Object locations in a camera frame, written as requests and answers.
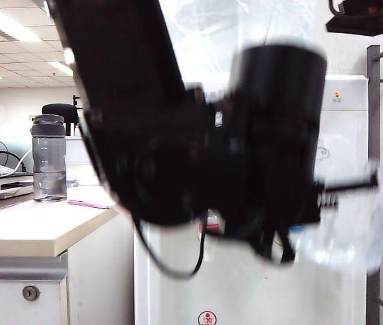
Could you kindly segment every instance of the black cable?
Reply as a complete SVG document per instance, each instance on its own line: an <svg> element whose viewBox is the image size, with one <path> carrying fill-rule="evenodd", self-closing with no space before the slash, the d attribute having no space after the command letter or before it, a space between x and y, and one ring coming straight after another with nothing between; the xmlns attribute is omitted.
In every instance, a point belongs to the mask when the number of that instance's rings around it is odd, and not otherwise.
<svg viewBox="0 0 383 325"><path fill-rule="evenodd" d="M10 156L13 156L15 159L17 159L17 161L20 161L20 157L17 156L16 154L13 154L12 152L0 151L0 154L6 154L6 153L8 153ZM26 166L24 165L23 162L22 162L22 172L23 173L27 172Z"/></svg>
<svg viewBox="0 0 383 325"><path fill-rule="evenodd" d="M136 218L134 215L132 215L132 218L136 226L137 233L139 234L139 237L143 242L143 245L146 247L146 250L148 251L148 254L150 255L152 261L158 266L160 271L162 271L163 273L165 273L166 275L172 278L176 278L179 280L190 279L198 273L200 267L202 266L202 262L204 260L204 242L205 242L206 226L208 224L208 217L206 215L202 218L202 236L200 238L198 262L196 263L195 268L191 272L177 271L175 269L171 269L169 266L163 263L160 260L160 258L155 254L154 250L149 246L147 239L143 235L142 223L140 219Z"/></svg>
<svg viewBox="0 0 383 325"><path fill-rule="evenodd" d="M334 14L335 16L343 16L341 12L338 12L336 9L334 9L333 0L328 0L328 6L330 7L330 11L332 12L332 14Z"/></svg>
<svg viewBox="0 0 383 325"><path fill-rule="evenodd" d="M0 144L2 144L5 147L5 149L7 150L7 151L0 151L0 153L7 154L7 159L5 160L5 164L4 164L6 166L8 163L8 158L9 158L10 152L8 151L8 147L6 144L4 144L2 141L0 141Z"/></svg>
<svg viewBox="0 0 383 325"><path fill-rule="evenodd" d="M2 144L4 147L5 147L5 150L7 150L7 158L5 159L5 164L3 164L4 166L7 165L8 163L8 158L9 158L9 151L8 151L8 147L6 144L4 144L2 141L0 141L0 144Z"/></svg>

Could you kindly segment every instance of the red sticker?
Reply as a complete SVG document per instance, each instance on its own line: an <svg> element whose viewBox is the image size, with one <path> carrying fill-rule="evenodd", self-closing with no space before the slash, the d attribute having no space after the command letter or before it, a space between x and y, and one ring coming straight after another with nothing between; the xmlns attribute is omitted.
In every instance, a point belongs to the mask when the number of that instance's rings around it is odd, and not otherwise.
<svg viewBox="0 0 383 325"><path fill-rule="evenodd" d="M217 317L212 311L206 310L200 313L198 323L199 325L216 325Z"/></svg>

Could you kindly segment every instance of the white device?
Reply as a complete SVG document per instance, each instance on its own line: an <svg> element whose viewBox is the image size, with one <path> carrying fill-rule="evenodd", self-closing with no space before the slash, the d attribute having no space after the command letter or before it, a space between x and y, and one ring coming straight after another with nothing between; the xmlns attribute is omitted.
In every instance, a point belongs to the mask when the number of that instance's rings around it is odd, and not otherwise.
<svg viewBox="0 0 383 325"><path fill-rule="evenodd" d="M366 163L367 132L367 79L328 76L315 176L346 179L352 166ZM191 267L198 225L175 233L148 228L161 259ZM279 267L234 243L218 245L211 260L195 278L172 280L160 274L136 238L135 325L365 324L365 273L339 274L301 254L294 265Z"/></svg>

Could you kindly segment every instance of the clear plastic cup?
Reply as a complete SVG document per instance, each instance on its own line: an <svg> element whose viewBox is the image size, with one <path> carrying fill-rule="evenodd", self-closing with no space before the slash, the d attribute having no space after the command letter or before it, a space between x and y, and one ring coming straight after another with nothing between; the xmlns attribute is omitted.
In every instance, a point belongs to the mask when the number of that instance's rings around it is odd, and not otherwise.
<svg viewBox="0 0 383 325"><path fill-rule="evenodd" d="M378 187L338 194L337 209L323 209L307 227L300 250L311 261L340 271L374 273L383 251L383 168L369 163L359 177L378 171Z"/></svg>

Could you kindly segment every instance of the robotic arm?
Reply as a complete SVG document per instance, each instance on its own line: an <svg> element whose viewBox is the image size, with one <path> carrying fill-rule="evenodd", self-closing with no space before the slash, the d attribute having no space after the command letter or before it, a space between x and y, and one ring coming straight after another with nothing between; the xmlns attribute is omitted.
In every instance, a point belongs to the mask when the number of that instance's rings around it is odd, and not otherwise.
<svg viewBox="0 0 383 325"><path fill-rule="evenodd" d="M232 64L229 94L206 103L185 89L156 0L50 0L84 103L83 135L100 181L130 210L161 270L194 275L205 233L250 243L266 259L276 234L294 259L293 225L319 222L334 193L313 170L326 61L291 46L244 50ZM223 124L215 125L215 115ZM206 230L206 212L226 221ZM191 273L174 272L143 237L142 221L174 226L201 218L201 254Z"/></svg>

